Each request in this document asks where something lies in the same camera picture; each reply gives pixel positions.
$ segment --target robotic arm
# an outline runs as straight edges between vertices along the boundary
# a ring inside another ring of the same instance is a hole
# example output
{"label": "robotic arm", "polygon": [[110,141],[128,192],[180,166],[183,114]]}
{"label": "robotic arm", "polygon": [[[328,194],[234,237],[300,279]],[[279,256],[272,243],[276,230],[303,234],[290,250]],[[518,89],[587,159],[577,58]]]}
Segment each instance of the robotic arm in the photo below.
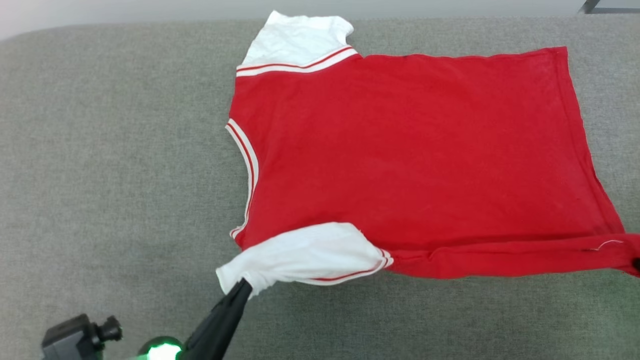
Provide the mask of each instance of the robotic arm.
{"label": "robotic arm", "polygon": [[[142,346],[138,359],[222,359],[252,290],[242,279],[211,309],[184,344],[167,336],[154,338]],[[104,343],[121,339],[122,328],[114,316],[98,326],[82,314],[47,330],[42,340],[42,352],[44,360],[102,360]]]}

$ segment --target white stripe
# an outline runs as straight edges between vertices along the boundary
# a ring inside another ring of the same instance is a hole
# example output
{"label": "white stripe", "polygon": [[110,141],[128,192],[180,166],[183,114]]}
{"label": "white stripe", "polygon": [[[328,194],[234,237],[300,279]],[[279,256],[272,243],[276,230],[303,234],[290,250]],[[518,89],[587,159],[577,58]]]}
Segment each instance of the white stripe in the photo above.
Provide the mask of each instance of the white stripe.
{"label": "white stripe", "polygon": [[608,244],[608,243],[620,243],[620,244],[624,244],[625,242],[624,242],[624,241],[620,241],[620,240],[609,240],[609,241],[605,241],[605,242],[601,243],[601,244],[600,244],[600,246],[599,246],[597,249],[591,249],[591,250],[594,250],[594,251],[600,251],[600,249],[601,249],[605,244]]}
{"label": "white stripe", "polygon": [[317,62],[320,62],[322,59],[327,59],[329,58],[329,56],[335,54],[335,53],[339,53],[342,50],[345,49],[352,49],[353,47],[351,45],[345,45],[342,47],[339,47],[337,49],[331,50],[328,53],[325,53],[322,56],[318,56],[317,58],[313,59],[312,61],[306,62],[306,63],[302,63],[302,64],[296,64],[296,63],[288,63],[288,62],[280,62],[280,63],[251,63],[251,64],[240,64],[238,66],[236,66],[236,71],[240,71],[240,70],[244,70],[244,69],[252,69],[254,67],[267,67],[267,66],[274,66],[274,65],[289,65],[292,67],[308,67],[311,64],[315,64]]}
{"label": "white stripe", "polygon": [[258,75],[258,74],[262,74],[264,72],[270,72],[270,71],[302,72],[302,73],[315,72],[315,71],[326,69],[332,65],[335,65],[340,61],[345,60],[346,58],[349,58],[350,56],[353,56],[357,53],[358,52],[355,51],[355,49],[345,50],[339,53],[338,55],[332,56],[331,58],[328,58],[327,60],[322,61],[321,63],[315,64],[311,67],[307,67],[304,69],[299,67],[289,67],[289,66],[283,66],[283,65],[270,65],[270,66],[261,67],[259,69],[252,69],[252,70],[238,69],[236,76],[254,76],[254,75]]}
{"label": "white stripe", "polygon": [[390,267],[391,264],[394,263],[394,258],[391,257],[391,254],[389,254],[389,251],[386,251],[386,250],[383,250],[383,249],[380,249],[380,250],[382,250],[382,255],[388,260],[387,261],[387,265],[385,266],[385,268]]}
{"label": "white stripe", "polygon": [[[227,124],[227,126],[225,126],[225,128],[231,134],[231,137],[234,139],[234,141],[236,142],[236,145],[240,149],[240,153],[242,154],[244,158],[244,163],[246,165],[246,172],[247,172],[247,178],[248,178],[247,179],[248,195],[246,197],[246,206],[244,207],[244,223],[236,227],[235,229],[231,230],[231,232],[229,233],[229,235],[231,235],[231,237],[235,239],[237,234],[240,231],[242,231],[244,227],[246,227],[247,222],[249,221],[249,204],[251,203],[251,198],[253,196],[253,191],[255,189],[255,186],[258,183],[258,159],[255,156],[255,152],[253,151],[253,147],[251,147],[251,143],[249,142],[249,139],[246,137],[245,133],[238,126],[238,124],[236,124],[235,121],[233,121],[232,119],[229,119],[229,123]],[[234,130],[236,130],[240,138],[236,136],[236,133],[234,132]],[[252,183],[252,166],[251,166],[252,163],[253,163],[253,183]]]}
{"label": "white stripe", "polygon": [[[381,250],[381,252],[383,254],[386,253],[385,250],[382,250],[382,249],[378,249],[378,250]],[[303,282],[303,283],[309,284],[309,285],[321,285],[321,286],[330,286],[330,285],[340,284],[340,283],[348,281],[348,280],[353,280],[353,279],[357,279],[359,277],[363,277],[363,276],[368,276],[368,275],[374,274],[374,273],[380,271],[381,269],[388,267],[390,263],[393,263],[393,258],[392,257],[389,256],[386,261],[385,261],[385,258],[387,258],[387,257],[384,256],[382,259],[380,259],[380,262],[378,263],[378,266],[376,266],[375,268],[373,268],[373,269],[371,269],[370,271],[367,271],[367,272],[357,272],[357,273],[355,273],[353,275],[339,277],[338,279],[333,279],[333,280],[298,279],[297,281],[298,282]]]}
{"label": "white stripe", "polygon": [[251,146],[251,142],[246,137],[244,131],[236,124],[234,119],[229,119],[229,124],[236,129],[238,136],[242,139],[244,146],[246,146],[246,150],[249,152],[249,158],[251,159],[251,163],[253,163],[253,190],[255,191],[255,187],[258,185],[258,157],[255,155],[255,151],[253,151],[253,147]]}

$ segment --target red stripe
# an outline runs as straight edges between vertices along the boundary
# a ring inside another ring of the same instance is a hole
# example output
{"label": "red stripe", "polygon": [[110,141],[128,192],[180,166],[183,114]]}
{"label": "red stripe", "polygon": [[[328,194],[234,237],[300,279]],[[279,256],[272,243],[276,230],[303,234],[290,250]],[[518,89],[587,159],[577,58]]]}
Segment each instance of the red stripe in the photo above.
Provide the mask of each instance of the red stripe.
{"label": "red stripe", "polygon": [[[381,267],[382,269],[384,269],[385,267],[387,267],[387,263],[389,262],[389,258],[385,256],[385,264]],[[343,275],[343,276],[338,276],[338,277],[332,277],[332,278],[327,278],[327,277],[317,277],[315,279],[312,280],[318,280],[318,281],[336,281],[336,280],[340,280],[340,279],[344,279],[345,277],[351,277],[351,276],[355,276],[355,275],[359,275],[359,274],[364,274],[366,272],[372,272],[375,269],[377,269],[377,266],[372,267],[369,270],[362,270],[362,271],[358,271],[358,272],[353,272],[351,274],[348,275]]]}
{"label": "red stripe", "polygon": [[[249,160],[249,169],[250,169],[250,175],[251,175],[251,191],[249,192],[249,206],[247,206],[246,209],[246,213],[244,214],[244,216],[246,217],[246,222],[248,223],[248,219],[249,219],[249,207],[251,206],[251,198],[253,197],[253,177],[254,177],[254,173],[253,173],[253,162],[251,161],[251,156],[249,155],[249,151],[246,149],[246,145],[244,144],[244,141],[242,141],[242,138],[238,135],[238,132],[236,131],[236,129],[234,129],[233,125],[231,125],[231,123],[227,124],[229,126],[229,129],[231,129],[231,131],[234,132],[236,138],[238,139],[238,142],[242,145],[242,151],[244,152],[244,155],[246,156],[246,158]],[[234,233],[239,233],[241,230],[243,229],[236,229],[233,230],[231,232],[231,236],[232,237],[236,237],[234,235]]]}
{"label": "red stripe", "polygon": [[325,57],[324,59],[318,60],[315,63],[313,63],[311,65],[307,65],[307,66],[298,66],[298,65],[291,65],[291,64],[278,64],[278,63],[276,63],[276,64],[259,65],[259,66],[254,66],[254,67],[245,67],[245,68],[242,68],[242,69],[238,69],[237,72],[241,72],[241,71],[244,71],[244,70],[261,69],[263,67],[268,67],[268,66],[286,66],[286,67],[297,67],[299,69],[307,69],[307,68],[310,68],[310,67],[312,67],[314,65],[318,65],[319,63],[321,63],[323,61],[329,60],[330,58],[333,58],[334,56],[336,56],[336,55],[338,55],[338,54],[340,54],[340,53],[342,53],[344,51],[347,51],[349,49],[353,49],[353,48],[352,47],[345,47],[344,49],[342,49],[340,51],[337,51],[337,52]]}

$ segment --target gray cushion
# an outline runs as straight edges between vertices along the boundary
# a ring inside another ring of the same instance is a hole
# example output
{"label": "gray cushion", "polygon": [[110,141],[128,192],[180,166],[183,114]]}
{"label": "gray cushion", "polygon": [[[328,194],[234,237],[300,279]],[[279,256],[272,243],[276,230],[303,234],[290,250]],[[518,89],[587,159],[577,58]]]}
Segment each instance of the gray cushion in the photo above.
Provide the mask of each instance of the gray cushion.
{"label": "gray cushion", "polygon": [[[460,56],[567,45],[596,171],[640,232],[640,17],[354,21],[363,54]],[[186,338],[238,253],[246,169],[224,130],[234,69],[262,26],[79,26],[0,43],[0,356],[46,328],[115,314],[131,357]],[[614,270],[519,279],[380,273],[277,284],[228,359],[638,359],[640,280]]]}

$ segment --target white sleeve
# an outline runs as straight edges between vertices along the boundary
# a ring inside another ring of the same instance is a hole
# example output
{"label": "white sleeve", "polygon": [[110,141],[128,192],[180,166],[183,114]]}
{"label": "white sleeve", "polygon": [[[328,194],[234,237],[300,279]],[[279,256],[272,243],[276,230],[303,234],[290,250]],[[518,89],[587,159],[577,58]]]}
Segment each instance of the white sleeve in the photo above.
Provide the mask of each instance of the white sleeve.
{"label": "white sleeve", "polygon": [[277,281],[340,284],[371,275],[393,261],[354,225],[328,222],[287,231],[252,246],[216,269],[216,274],[225,294],[245,278],[253,297]]}
{"label": "white sleeve", "polygon": [[241,67],[306,66],[347,45],[353,26],[342,17],[286,16],[273,11],[253,40]]}

